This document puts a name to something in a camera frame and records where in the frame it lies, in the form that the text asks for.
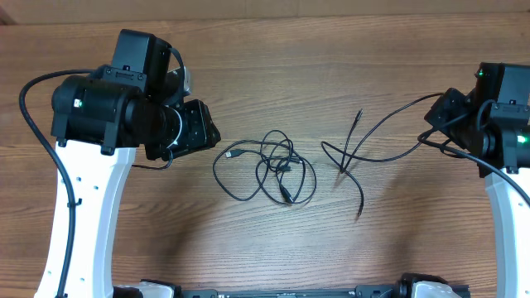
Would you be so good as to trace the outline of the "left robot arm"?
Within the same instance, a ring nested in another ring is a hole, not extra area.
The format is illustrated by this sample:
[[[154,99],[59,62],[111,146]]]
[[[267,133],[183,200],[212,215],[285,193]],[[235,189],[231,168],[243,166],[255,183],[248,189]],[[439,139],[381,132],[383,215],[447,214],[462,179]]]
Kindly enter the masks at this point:
[[[39,297],[179,297],[179,286],[112,278],[118,211],[136,151],[170,166],[220,140],[208,107],[190,98],[190,73],[171,70],[180,53],[150,33],[122,30],[108,65],[63,70],[51,104],[58,170],[55,212]]]

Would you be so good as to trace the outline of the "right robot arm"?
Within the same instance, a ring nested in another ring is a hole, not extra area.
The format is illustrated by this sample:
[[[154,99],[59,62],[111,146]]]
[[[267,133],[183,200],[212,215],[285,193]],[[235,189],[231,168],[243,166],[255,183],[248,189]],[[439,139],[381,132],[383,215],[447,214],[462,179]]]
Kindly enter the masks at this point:
[[[420,143],[473,161],[494,220],[498,297],[529,295],[529,68],[483,62],[468,93],[445,91]]]

